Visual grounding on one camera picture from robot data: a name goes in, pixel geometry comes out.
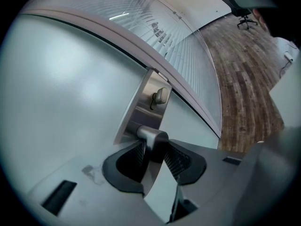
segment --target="black office chair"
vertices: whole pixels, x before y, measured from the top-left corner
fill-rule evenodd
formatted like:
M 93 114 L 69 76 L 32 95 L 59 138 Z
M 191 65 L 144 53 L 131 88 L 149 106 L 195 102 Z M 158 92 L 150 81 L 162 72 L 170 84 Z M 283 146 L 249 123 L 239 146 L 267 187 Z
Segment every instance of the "black office chair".
M 222 1 L 224 1 L 231 8 L 231 12 L 234 16 L 236 17 L 241 16 L 240 23 L 237 24 L 237 28 L 239 28 L 239 26 L 243 23 L 246 23 L 247 29 L 249 29 L 248 23 L 255 23 L 256 25 L 258 25 L 258 22 L 249 19 L 248 15 L 251 14 L 251 12 L 248 9 L 241 8 L 239 5 L 237 5 L 237 3 L 234 0 L 222 0 Z

